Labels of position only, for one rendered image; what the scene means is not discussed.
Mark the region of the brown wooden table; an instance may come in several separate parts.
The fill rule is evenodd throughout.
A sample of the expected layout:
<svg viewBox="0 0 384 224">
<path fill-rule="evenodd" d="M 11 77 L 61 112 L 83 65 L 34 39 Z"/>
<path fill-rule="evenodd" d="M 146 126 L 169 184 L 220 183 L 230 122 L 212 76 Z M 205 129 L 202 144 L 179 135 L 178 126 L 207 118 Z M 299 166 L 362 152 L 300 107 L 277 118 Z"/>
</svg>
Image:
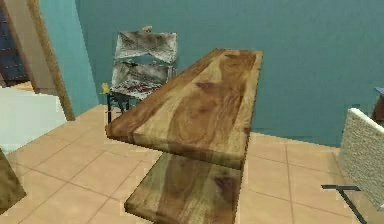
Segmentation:
<svg viewBox="0 0 384 224">
<path fill-rule="evenodd" d="M 124 203 L 153 224 L 234 224 L 263 54 L 215 49 L 111 123 L 160 153 Z"/>
</svg>

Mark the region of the grey cloth folding chair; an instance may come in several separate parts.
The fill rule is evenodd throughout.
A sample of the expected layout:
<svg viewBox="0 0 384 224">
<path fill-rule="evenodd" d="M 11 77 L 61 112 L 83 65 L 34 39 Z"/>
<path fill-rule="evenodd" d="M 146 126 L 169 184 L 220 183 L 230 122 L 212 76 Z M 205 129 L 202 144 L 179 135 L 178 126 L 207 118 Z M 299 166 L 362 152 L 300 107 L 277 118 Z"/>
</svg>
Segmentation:
<svg viewBox="0 0 384 224">
<path fill-rule="evenodd" d="M 142 101 L 177 74 L 178 34 L 143 31 L 119 31 L 113 58 L 111 84 L 102 84 L 107 98 L 107 121 L 112 121 L 115 104 L 124 113 L 129 101 Z"/>
</svg>

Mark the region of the dark red furniture piece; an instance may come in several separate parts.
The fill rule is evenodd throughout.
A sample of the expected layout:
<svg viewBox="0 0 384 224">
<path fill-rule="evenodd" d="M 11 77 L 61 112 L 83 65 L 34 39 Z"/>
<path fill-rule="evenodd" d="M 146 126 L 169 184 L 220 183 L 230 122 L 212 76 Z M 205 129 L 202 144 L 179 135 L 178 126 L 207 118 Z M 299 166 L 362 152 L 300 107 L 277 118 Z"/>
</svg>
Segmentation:
<svg viewBox="0 0 384 224">
<path fill-rule="evenodd" d="M 381 125 L 384 123 L 384 87 L 375 87 L 375 90 L 379 93 L 379 98 L 375 104 L 371 119 Z"/>
</svg>

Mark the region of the brown wooden door frame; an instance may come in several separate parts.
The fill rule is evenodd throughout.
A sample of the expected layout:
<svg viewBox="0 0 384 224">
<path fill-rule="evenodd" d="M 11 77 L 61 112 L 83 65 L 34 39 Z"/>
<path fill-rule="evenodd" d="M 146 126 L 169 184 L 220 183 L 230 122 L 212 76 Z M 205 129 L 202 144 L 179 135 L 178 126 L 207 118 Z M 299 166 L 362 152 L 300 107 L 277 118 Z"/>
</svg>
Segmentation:
<svg viewBox="0 0 384 224">
<path fill-rule="evenodd" d="M 39 0 L 0 0 L 17 53 L 35 93 L 57 96 L 67 121 L 75 114 L 43 19 Z"/>
</svg>

